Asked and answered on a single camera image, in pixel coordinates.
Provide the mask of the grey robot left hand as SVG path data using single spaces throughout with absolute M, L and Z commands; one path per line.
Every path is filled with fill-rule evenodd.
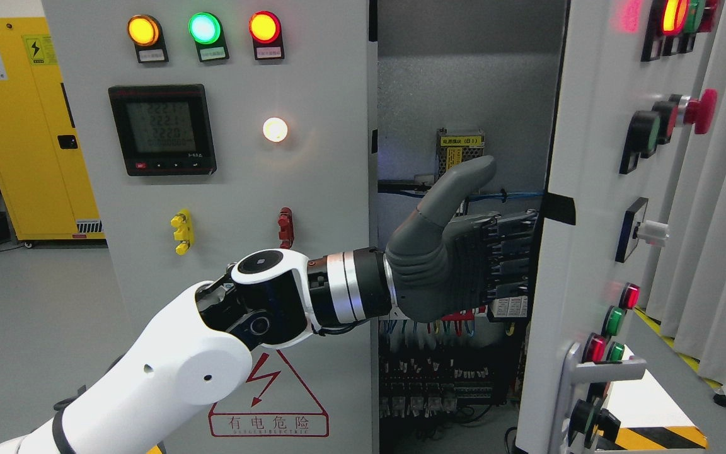
M 387 242 L 396 302 L 413 321 L 433 322 L 527 287 L 536 211 L 456 215 L 496 169 L 490 156 L 452 167 Z

